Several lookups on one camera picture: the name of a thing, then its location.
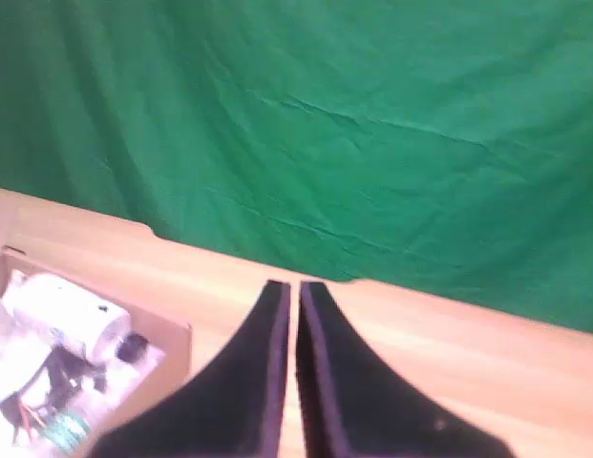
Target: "cardboard box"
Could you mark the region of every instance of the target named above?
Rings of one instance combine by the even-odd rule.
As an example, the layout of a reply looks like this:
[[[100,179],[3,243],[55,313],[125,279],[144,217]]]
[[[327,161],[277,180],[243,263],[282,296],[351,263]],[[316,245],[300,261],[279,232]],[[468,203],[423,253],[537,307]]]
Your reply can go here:
[[[27,275],[39,272],[54,273],[126,309],[132,316],[134,330],[165,353],[165,357],[158,367],[116,409],[110,418],[91,434],[75,456],[76,458],[84,457],[103,432],[126,423],[147,408],[157,404],[184,383],[190,371],[192,328],[188,323],[179,323],[163,316],[153,304],[136,302],[123,294],[119,295],[113,292],[111,284],[99,284],[75,277],[69,272],[54,269],[43,262],[32,259],[18,247],[7,246],[6,241],[9,239],[10,230],[15,223],[15,216],[15,209],[0,201],[0,296],[5,291],[12,269],[18,269]]]

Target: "green screen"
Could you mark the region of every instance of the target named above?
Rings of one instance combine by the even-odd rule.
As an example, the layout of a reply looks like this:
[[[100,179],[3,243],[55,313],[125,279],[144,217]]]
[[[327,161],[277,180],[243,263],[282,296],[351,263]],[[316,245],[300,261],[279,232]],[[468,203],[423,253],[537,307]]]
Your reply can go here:
[[[593,332],[593,0],[0,0],[0,186]]]

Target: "wooden table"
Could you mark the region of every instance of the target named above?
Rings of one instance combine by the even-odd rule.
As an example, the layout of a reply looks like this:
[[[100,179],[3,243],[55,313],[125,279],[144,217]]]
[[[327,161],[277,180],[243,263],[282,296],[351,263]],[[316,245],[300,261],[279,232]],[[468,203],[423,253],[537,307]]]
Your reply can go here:
[[[267,279],[307,276],[157,238],[144,225],[0,190],[19,208],[9,244],[194,326],[192,373],[240,325]],[[593,336],[376,282],[328,282],[344,313],[397,372],[521,458],[593,458]],[[293,349],[281,456],[304,455]]]

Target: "white cylinder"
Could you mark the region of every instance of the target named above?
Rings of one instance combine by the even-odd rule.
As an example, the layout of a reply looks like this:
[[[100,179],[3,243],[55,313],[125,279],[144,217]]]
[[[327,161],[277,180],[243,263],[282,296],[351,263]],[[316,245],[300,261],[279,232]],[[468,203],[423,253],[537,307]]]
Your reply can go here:
[[[126,310],[53,274],[27,278],[9,302],[18,323],[94,365],[113,358],[131,331]]]

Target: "wire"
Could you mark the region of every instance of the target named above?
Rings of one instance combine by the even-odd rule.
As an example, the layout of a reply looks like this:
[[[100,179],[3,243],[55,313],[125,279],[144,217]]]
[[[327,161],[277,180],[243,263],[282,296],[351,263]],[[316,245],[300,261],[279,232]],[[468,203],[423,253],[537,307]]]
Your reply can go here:
[[[18,408],[20,409],[20,417],[22,418],[23,427],[29,435],[29,441],[32,442],[32,431],[31,424],[29,423],[29,415],[27,415],[25,405],[22,403],[22,399],[20,397],[18,397]]]
[[[39,418],[39,415],[37,415],[37,413],[32,408],[30,408],[26,404],[23,404],[23,407],[25,408],[25,410],[27,410],[27,412],[30,413],[30,415],[37,422],[38,425],[40,425],[41,427],[46,427],[46,424],[43,422],[41,418]]]

